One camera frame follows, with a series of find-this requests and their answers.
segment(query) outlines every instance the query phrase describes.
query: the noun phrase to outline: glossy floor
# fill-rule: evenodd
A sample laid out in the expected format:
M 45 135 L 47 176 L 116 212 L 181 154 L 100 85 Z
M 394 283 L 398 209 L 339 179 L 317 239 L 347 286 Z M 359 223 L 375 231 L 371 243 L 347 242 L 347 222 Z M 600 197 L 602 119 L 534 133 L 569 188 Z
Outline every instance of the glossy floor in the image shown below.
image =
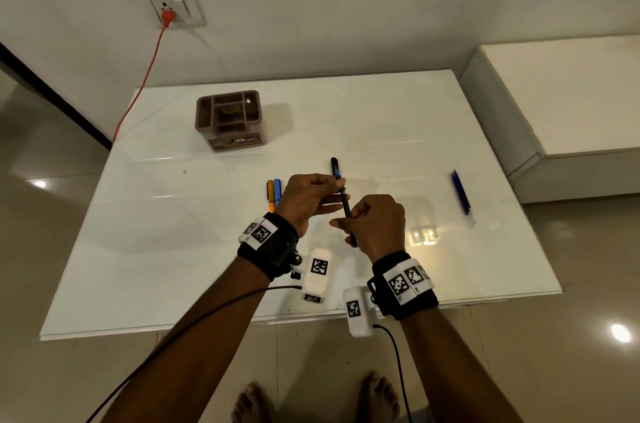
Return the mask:
M 39 342 L 107 152 L 0 73 L 0 421 L 82 422 L 155 333 Z M 564 293 L 445 311 L 526 422 L 640 419 L 640 197 L 529 206 Z M 409 401 L 426 398 L 396 322 Z M 284 421 L 351 421 L 370 369 L 396 387 L 384 333 L 344 320 L 253 325 L 202 418 L 227 422 L 249 381 Z

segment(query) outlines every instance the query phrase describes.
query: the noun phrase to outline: wrist strap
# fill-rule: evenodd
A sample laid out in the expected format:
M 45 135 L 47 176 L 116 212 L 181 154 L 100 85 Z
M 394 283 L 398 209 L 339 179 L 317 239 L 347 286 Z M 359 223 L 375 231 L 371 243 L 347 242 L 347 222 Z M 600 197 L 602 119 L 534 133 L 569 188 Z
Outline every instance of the wrist strap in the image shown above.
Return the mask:
M 238 238 L 237 255 L 250 261 L 273 282 L 277 276 L 289 273 L 296 264 L 298 232 L 282 216 L 268 212 L 257 217 Z
M 383 315 L 402 320 L 418 310 L 438 306 L 429 275 L 405 251 L 380 258 L 372 268 L 374 276 L 367 285 Z

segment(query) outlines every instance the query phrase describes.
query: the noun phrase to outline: hand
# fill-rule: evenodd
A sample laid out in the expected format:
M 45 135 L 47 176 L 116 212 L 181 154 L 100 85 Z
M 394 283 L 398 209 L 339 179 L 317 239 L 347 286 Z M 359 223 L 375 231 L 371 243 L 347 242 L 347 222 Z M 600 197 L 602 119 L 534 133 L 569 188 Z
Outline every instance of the hand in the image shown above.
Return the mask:
M 404 251 L 404 208 L 388 194 L 364 196 L 351 209 L 352 219 L 338 217 L 329 224 L 345 233 L 354 233 L 358 248 L 372 263 Z M 350 244 L 349 236 L 344 241 Z
M 296 174 L 291 176 L 282 193 L 275 213 L 284 217 L 303 237 L 309 227 L 309 217 L 329 214 L 342 209 L 342 199 L 337 193 L 346 179 L 335 180 L 324 174 Z

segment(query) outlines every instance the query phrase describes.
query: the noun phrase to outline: black wrist strap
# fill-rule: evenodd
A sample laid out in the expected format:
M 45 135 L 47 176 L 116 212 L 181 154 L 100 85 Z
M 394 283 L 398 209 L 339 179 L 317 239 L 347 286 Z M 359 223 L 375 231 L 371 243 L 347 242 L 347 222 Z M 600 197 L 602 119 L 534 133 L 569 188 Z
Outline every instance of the black wrist strap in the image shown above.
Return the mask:
M 237 255 L 256 265 L 273 282 L 277 276 L 289 273 L 290 264 L 295 264 L 298 232 L 278 214 L 268 212 L 263 217 L 276 226 L 277 231 L 269 235 L 258 249 L 242 242 Z
M 380 258 L 372 268 L 374 276 L 367 285 L 383 315 L 402 320 L 418 310 L 438 306 L 429 275 L 405 251 Z

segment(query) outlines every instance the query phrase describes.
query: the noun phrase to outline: orange wire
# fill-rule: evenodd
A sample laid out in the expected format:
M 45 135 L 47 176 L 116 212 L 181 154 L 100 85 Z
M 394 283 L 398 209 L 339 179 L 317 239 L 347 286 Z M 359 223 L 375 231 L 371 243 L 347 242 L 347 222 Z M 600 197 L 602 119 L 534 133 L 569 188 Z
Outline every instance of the orange wire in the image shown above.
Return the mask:
M 129 105 L 129 107 L 127 108 L 127 111 L 124 112 L 124 115 L 122 115 L 122 118 L 120 119 L 120 121 L 118 122 L 118 126 L 116 127 L 116 131 L 113 134 L 113 142 L 115 143 L 116 141 L 116 137 L 118 136 L 118 132 L 120 131 L 120 126 L 122 125 L 122 122 L 124 121 L 125 118 L 127 118 L 127 115 L 129 114 L 129 111 L 131 110 L 131 108 L 133 107 L 134 104 L 136 104 L 136 100 L 138 100 L 138 97 L 140 96 L 140 93 L 142 93 L 142 90 L 145 89 L 145 85 L 147 84 L 147 79 L 149 77 L 149 73 L 151 72 L 151 68 L 153 68 L 154 63 L 156 62 L 156 56 L 158 55 L 158 50 L 160 49 L 160 41 L 162 41 L 162 36 L 164 34 L 164 31 L 166 31 L 166 27 L 164 26 L 162 28 L 162 31 L 160 31 L 160 36 L 158 36 L 158 42 L 156 43 L 156 50 L 154 52 L 154 57 L 151 58 L 151 63 L 149 63 L 149 68 L 147 70 L 147 74 L 145 74 L 145 79 L 142 82 L 142 86 L 140 86 L 140 89 L 138 90 L 138 93 L 136 94 L 136 96 L 133 98 L 133 101 L 131 102 L 131 104 Z

